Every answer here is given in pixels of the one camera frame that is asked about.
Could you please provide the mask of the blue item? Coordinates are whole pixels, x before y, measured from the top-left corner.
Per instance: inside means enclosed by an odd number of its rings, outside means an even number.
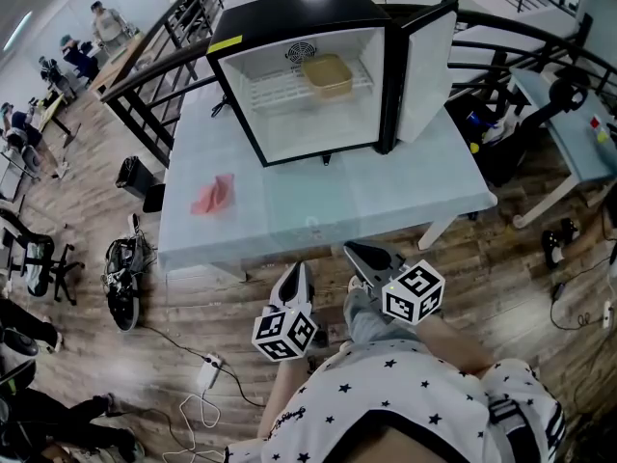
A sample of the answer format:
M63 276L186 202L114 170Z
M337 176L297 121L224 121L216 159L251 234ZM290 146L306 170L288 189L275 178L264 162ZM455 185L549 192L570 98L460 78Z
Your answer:
M478 128L482 128L485 130L491 129L491 128L496 128L496 126L498 125L498 123L495 122L489 122L486 120L483 120L481 117L478 116L478 114L474 111L471 111L467 117L466 117L466 121L472 125L475 125Z

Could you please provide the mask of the black trash bin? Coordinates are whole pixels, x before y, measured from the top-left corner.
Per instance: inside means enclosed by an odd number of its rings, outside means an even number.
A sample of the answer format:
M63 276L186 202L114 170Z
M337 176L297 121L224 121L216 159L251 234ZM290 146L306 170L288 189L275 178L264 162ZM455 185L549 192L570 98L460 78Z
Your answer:
M115 185L131 195L144 200L148 189L155 183L155 177L138 156L123 160Z

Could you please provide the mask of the person's left forearm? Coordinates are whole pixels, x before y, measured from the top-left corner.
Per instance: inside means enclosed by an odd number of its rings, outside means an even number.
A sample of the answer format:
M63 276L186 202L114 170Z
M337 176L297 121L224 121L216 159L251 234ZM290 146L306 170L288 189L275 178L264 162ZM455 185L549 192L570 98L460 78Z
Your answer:
M258 427L257 437L266 438L277 416L291 397L307 382L314 372L316 361L313 357L286 360L279 363L272 392L264 408Z

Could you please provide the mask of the pink cloth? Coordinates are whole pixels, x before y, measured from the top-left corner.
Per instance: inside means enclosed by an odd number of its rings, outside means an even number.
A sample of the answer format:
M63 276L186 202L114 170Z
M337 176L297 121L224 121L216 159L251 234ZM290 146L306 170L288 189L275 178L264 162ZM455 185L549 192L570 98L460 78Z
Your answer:
M191 204L193 215L214 214L234 204L234 174L217 175Z

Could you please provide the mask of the light blue side table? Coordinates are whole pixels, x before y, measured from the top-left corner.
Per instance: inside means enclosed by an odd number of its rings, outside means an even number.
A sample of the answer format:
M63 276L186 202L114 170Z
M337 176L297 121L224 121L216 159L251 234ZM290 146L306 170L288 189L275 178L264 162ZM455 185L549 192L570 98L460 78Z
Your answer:
M538 72L513 68L508 90L522 93L535 112L549 103L549 89L553 82ZM517 229L529 225L581 183L617 177L617 146L611 140L609 129L612 118L592 89L582 85L588 89L588 95L579 109L559 113L541 125L557 145L570 174L526 214L513 218ZM593 118L600 122L596 128L590 124ZM604 143L597 141L601 130L608 134Z

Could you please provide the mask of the person's right forearm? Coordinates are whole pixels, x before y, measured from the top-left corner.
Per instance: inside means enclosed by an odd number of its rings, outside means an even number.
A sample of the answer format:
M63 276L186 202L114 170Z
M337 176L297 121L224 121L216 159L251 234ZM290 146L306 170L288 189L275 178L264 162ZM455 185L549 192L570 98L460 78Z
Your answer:
M438 315L425 318L415 331L434 356L462 372L481 378L496 362L492 352L479 340L455 329Z

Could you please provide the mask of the white star-print shirt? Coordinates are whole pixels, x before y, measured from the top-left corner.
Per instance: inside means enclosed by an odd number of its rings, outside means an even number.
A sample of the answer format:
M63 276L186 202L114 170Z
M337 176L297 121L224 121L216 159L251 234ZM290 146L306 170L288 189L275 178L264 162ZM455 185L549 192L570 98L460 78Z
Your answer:
M418 341L380 340L328 359L265 436L228 445L225 463L336 463L378 428L398 430L447 463L553 463L566 423L520 360L476 377Z

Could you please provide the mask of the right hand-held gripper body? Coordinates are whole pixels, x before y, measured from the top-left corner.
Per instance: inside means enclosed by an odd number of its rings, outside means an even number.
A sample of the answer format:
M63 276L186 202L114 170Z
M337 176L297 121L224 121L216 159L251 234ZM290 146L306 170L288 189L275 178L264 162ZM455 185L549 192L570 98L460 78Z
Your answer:
M382 312L408 324L419 324L442 304L444 277L425 259L397 270L380 271L372 290L382 300Z

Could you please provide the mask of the black bulky object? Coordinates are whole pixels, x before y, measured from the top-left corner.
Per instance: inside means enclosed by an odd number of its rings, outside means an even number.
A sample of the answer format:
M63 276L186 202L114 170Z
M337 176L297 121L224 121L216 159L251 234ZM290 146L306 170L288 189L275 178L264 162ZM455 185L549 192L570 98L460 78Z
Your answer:
M483 120L496 123L504 116L491 110L475 95L462 95L449 101L445 109L467 147L469 148L470 143L480 147L478 153L472 153L472 157L482 177L493 186L500 187L514 176L523 161L531 138L539 132L540 126L559 113L576 111L582 106L587 95L588 89L582 84L566 78L557 79L550 85L549 103L523 120L515 122L510 135L503 135L498 142L491 145L482 143L482 134L486 130L468 123L466 117L474 111Z

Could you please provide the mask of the tan rectangular tray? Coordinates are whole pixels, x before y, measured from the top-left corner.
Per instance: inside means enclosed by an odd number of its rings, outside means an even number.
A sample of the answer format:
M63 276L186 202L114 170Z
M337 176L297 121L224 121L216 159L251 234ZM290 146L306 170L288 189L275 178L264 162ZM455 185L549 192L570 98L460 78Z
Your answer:
M333 99L352 91L353 73L336 54L306 59L301 71L319 99Z

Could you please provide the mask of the black rectangular case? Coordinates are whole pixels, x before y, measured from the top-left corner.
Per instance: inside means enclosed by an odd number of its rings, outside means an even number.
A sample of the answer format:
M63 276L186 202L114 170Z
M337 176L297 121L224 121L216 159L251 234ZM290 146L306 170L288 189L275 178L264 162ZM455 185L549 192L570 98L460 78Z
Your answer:
M144 213L157 213L162 210L164 196L165 196L165 183L157 183L151 185L147 190L146 197L143 203Z

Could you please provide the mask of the black mini fridge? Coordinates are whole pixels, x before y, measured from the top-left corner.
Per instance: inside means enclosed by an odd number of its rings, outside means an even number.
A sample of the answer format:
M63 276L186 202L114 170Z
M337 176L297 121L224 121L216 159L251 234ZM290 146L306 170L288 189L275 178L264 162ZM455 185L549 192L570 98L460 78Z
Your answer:
M224 11L207 59L263 166L361 148L386 154L443 109L458 10L457 0L401 16L372 0L255 0ZM324 54L359 60L372 89L251 107L249 80Z

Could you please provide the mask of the person's jeans leg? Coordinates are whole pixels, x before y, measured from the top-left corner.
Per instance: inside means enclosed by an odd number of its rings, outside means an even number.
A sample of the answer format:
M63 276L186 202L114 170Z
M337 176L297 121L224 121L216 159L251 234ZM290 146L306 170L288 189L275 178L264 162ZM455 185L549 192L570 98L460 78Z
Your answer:
M393 322L371 306L368 292L361 286L349 288L343 305L343 314L349 336L356 344L369 344L380 340L410 340L419 337Z

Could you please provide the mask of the black office chair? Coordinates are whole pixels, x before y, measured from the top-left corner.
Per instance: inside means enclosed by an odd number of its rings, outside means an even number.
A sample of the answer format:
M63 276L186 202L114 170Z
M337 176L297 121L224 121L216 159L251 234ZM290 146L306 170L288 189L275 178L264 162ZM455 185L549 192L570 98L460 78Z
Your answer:
M67 275L75 268L84 269L85 263L67 260L68 254L74 251L74 246L66 244L61 256L54 259L56 246L50 235L30 231L15 213L2 207L0 207L0 224L23 250L20 262L15 262L11 252L9 253L8 281L11 280L12 274L17 273L25 280L29 294L35 298L43 298L49 286L53 285L55 302L62 301L61 292L63 292L70 305L76 306L77 301L68 290Z

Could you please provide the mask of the wooden table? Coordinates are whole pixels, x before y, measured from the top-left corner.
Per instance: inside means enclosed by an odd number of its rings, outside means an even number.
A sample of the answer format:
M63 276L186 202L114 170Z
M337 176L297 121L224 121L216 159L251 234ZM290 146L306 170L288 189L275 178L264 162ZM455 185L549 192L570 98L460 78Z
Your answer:
M143 39L144 34L139 32L121 48L114 52L95 77L88 91L100 97L116 80L123 66L127 63L137 45Z
M60 107L66 105L65 95L60 94L40 115L38 131L43 133L50 123L54 123L66 136L71 136L71 131L57 117L60 112Z

